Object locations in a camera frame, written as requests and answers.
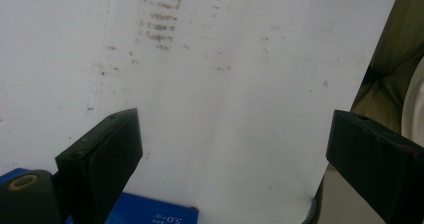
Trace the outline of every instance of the brown stain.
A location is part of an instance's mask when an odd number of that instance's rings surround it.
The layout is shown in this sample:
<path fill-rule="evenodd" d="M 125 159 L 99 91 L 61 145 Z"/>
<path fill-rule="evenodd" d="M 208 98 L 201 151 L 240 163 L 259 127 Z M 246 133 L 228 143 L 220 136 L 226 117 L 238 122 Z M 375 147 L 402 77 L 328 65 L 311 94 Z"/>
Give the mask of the brown stain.
<path fill-rule="evenodd" d="M 160 21 L 169 21 L 169 20 L 177 20 L 177 17 L 174 16 L 170 16 L 170 15 L 164 15 L 164 14 L 160 14 L 160 13 L 151 13 L 150 17 L 156 20 L 160 20 Z"/>

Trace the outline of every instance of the white surface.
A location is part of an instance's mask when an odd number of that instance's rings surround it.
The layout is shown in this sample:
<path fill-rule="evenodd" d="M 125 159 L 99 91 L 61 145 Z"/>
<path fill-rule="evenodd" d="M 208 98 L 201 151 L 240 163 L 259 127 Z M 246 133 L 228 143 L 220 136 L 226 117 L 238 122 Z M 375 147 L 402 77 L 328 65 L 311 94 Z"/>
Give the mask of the white surface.
<path fill-rule="evenodd" d="M 301 223 L 393 2 L 0 0 L 0 172 L 54 172 L 138 107 L 127 191 L 197 206 L 200 224 Z"/>
<path fill-rule="evenodd" d="M 424 59 L 412 75 L 402 111 L 402 135 L 424 146 Z"/>

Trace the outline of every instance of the blue box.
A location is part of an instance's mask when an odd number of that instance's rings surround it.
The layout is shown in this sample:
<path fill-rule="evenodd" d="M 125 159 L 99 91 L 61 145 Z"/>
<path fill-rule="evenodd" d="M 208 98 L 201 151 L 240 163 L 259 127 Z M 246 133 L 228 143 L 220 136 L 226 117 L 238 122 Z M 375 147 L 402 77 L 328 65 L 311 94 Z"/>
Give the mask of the blue box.
<path fill-rule="evenodd" d="M 0 183 L 26 171 L 15 169 L 0 176 Z M 116 201 L 106 224 L 196 224 L 199 211 L 150 198 L 122 193 Z"/>

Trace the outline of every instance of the blue object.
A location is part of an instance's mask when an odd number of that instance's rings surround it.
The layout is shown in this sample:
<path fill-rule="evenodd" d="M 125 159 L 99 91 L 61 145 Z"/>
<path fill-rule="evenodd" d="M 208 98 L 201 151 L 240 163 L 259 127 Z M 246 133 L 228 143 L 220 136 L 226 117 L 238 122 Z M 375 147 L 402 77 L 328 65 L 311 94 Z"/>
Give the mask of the blue object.
<path fill-rule="evenodd" d="M 27 170 L 17 168 L 2 176 L 0 183 Z M 106 224 L 196 224 L 199 211 L 150 198 L 122 193 Z M 72 224 L 68 218 L 66 224 Z"/>

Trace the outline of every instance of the tan fabric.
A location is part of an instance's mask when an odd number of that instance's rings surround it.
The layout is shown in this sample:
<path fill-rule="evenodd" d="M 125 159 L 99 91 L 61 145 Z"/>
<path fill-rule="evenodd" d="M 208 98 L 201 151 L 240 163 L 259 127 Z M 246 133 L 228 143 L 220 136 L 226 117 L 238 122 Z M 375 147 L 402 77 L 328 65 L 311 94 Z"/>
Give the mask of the tan fabric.
<path fill-rule="evenodd" d="M 411 77 L 424 54 L 424 0 L 396 0 L 370 69 L 383 78 L 361 86 L 351 111 L 400 133 Z"/>
<path fill-rule="evenodd" d="M 402 135 L 424 146 L 424 59 L 409 83 L 402 111 Z"/>

